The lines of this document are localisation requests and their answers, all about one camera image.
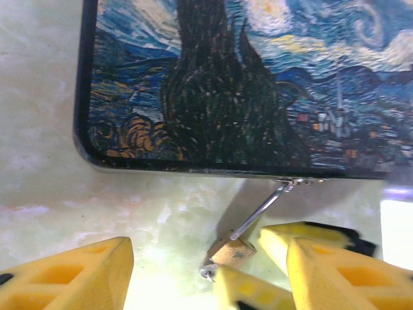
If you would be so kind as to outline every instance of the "swirling sky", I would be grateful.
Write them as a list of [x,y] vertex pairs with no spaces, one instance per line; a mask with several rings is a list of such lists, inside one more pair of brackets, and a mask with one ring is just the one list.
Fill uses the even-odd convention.
[[[227,14],[238,27],[248,19],[251,43],[273,72],[302,67],[323,77],[338,65],[397,71],[413,63],[413,0],[227,0]],[[98,27],[179,53],[174,0],[100,0]]]

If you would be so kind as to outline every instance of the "green marble surface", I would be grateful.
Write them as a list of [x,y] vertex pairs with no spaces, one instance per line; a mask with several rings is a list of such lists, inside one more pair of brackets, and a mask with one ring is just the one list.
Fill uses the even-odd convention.
[[[80,18],[80,0],[2,1],[0,269],[129,236],[135,268],[125,310],[215,309],[211,285],[198,275],[205,253],[277,184],[91,168],[72,141]],[[297,187],[251,240],[260,226],[311,220],[359,229],[380,244],[380,195],[377,181]],[[244,271],[288,288],[261,251]]]

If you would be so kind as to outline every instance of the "white marble table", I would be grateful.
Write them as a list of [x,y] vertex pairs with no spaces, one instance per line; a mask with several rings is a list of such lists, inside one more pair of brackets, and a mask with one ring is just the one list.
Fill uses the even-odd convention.
[[[1,4],[0,269],[129,236],[136,262],[125,310],[215,309],[197,273],[205,252],[276,184],[92,169],[72,141],[80,17],[81,0]],[[380,190],[376,181],[298,187],[258,226],[306,219],[381,243]],[[245,271],[288,287],[262,253]]]

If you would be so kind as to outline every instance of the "tablet case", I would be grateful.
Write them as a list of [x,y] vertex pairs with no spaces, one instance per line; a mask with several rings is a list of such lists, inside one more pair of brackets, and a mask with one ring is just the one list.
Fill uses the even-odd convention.
[[408,0],[85,0],[75,114],[100,167],[381,178],[412,164]]

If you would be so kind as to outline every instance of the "painting print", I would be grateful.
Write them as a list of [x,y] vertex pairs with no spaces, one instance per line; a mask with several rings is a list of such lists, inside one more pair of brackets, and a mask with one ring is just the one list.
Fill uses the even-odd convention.
[[411,0],[99,0],[106,155],[390,172],[412,108]]

